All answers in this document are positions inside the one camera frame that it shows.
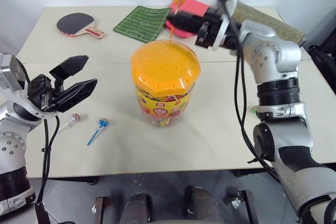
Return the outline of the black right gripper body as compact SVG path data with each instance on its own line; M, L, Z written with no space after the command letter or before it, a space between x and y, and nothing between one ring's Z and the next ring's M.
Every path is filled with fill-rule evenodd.
M201 18L201 26L197 32L195 44L197 46L208 48L216 40L219 29L222 25L223 12L218 8L209 7Z

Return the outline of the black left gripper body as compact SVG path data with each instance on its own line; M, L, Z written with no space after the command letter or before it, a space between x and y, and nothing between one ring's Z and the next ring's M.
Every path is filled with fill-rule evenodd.
M52 111L56 106L56 99L63 93L63 79L54 76L55 86L44 74L38 75L28 83L27 96L32 104L42 111Z

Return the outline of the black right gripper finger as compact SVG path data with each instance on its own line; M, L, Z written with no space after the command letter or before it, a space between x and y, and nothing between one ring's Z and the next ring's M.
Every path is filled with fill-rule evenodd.
M179 11L167 15L167 20L171 23L203 23L206 21L204 16L197 16L188 12Z
M202 18L167 18L167 21L172 25L174 31L191 34L197 34L203 24Z

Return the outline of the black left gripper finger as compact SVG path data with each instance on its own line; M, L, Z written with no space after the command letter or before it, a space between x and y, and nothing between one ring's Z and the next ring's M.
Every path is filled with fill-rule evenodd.
M81 71L88 59L89 57L86 55L73 56L54 67L49 73L55 78L55 89L58 92L63 92L64 81Z
M66 112L75 105L88 98L98 83L97 79L78 82L60 93L51 103L51 110Z

